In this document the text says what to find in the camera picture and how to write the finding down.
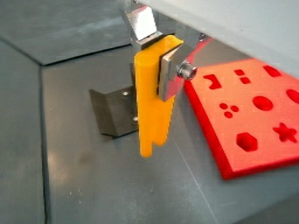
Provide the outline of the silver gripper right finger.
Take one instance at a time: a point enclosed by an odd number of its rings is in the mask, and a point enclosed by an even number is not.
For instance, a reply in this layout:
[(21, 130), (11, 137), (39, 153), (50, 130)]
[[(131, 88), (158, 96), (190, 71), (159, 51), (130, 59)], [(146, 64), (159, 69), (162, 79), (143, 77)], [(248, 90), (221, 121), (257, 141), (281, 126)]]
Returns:
[(205, 46), (212, 39), (205, 33), (186, 24), (178, 24), (175, 29), (174, 46), (161, 57), (159, 98), (166, 102), (181, 90), (185, 81), (190, 81), (198, 68), (187, 60), (198, 46)]

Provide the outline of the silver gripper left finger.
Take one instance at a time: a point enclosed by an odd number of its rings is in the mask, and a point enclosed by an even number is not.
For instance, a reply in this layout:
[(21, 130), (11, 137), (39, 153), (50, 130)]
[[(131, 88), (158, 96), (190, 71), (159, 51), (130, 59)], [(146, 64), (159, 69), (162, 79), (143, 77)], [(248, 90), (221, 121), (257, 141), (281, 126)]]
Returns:
[(133, 46), (139, 53), (165, 35), (157, 29), (154, 11), (149, 6), (142, 6), (126, 13), (126, 19), (133, 31)]

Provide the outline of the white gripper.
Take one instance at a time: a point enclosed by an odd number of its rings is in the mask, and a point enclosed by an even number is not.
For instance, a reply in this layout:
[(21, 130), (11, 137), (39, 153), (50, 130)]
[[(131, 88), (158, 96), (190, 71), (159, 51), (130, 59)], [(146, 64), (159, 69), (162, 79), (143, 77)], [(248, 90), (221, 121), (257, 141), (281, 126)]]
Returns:
[(299, 0), (139, 0), (299, 78)]

